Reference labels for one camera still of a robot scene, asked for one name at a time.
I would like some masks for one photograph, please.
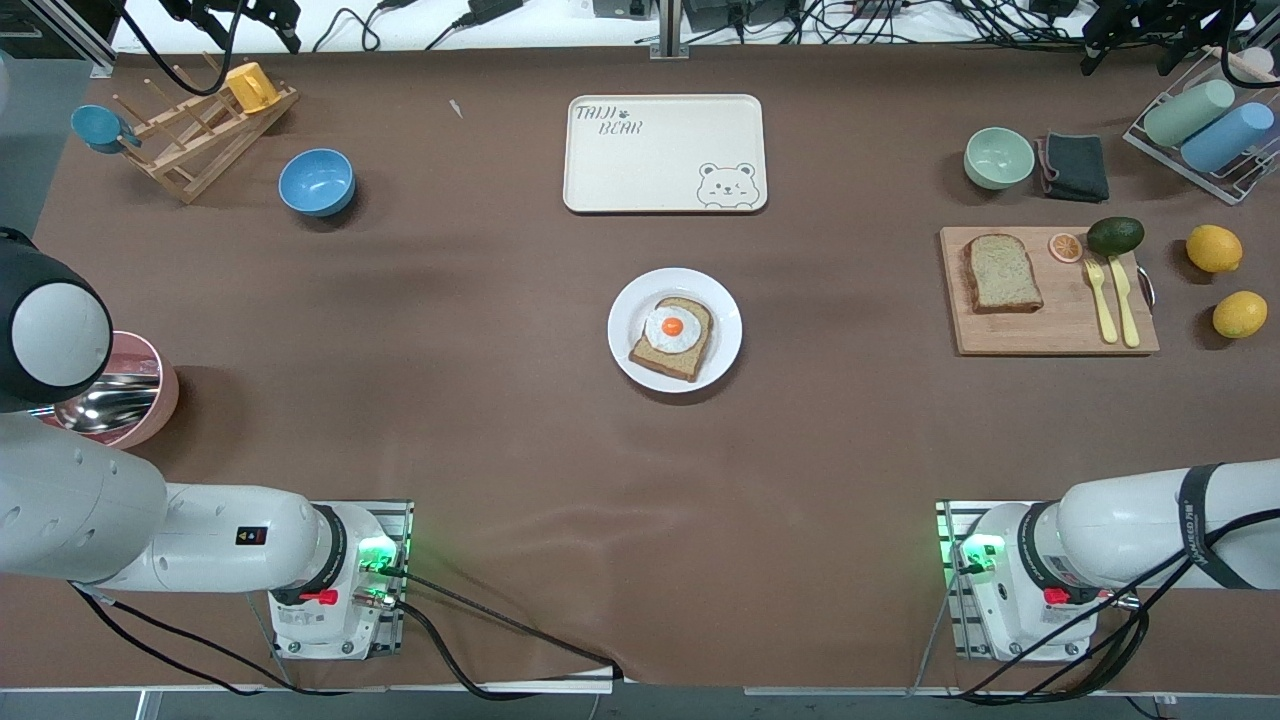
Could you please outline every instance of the wooden cutting board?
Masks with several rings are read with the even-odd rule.
[[[1123,337],[1115,345],[1102,342],[1093,307],[1093,291],[1084,277],[1084,261],[1060,263],[1048,251],[1048,241],[1055,234],[1074,234],[1083,245],[1087,231],[1088,228],[942,228],[940,236],[947,296],[960,355],[1151,355],[1160,350],[1151,309],[1138,284],[1138,264],[1133,252],[1123,255],[1120,264],[1129,277],[1129,307],[1142,342],[1138,347],[1125,347]],[[963,251],[969,241],[988,233],[1011,234],[1027,246],[1036,284],[1044,297],[1043,307],[1036,313],[989,315],[973,311]],[[1107,278],[1102,293],[1116,332],[1120,333],[1120,306],[1111,269],[1101,259],[1098,261]]]

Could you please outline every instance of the egg white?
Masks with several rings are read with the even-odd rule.
[[[662,323],[667,318],[678,319],[685,324],[685,329],[675,337],[662,332]],[[684,307],[654,307],[645,318],[644,336],[658,352],[676,355],[698,345],[698,338],[703,337],[703,324],[698,322],[696,315]]]

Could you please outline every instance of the bear drawing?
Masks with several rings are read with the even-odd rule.
[[[754,208],[760,200],[755,187],[755,168],[739,163],[736,168],[717,168],[707,163],[699,169],[703,186],[698,200],[707,208]]]

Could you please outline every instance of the white plate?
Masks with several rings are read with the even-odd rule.
[[[750,95],[584,95],[568,106],[575,213],[754,213],[769,186]]]
[[[644,320],[664,297],[696,300],[705,306],[716,323],[707,345],[707,357],[698,370],[698,379],[689,383],[641,368],[627,356],[644,333]],[[652,270],[622,288],[609,309],[609,351],[632,380],[659,392],[691,392],[712,384],[733,364],[742,347],[742,315],[724,286],[709,275],[686,268]]]

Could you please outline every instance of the yellow mug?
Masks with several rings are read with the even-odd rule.
[[[232,88],[232,95],[244,108],[248,114],[265,110],[280,99],[280,94],[266,79],[266,73],[257,63],[246,63],[227,73],[227,87]]]

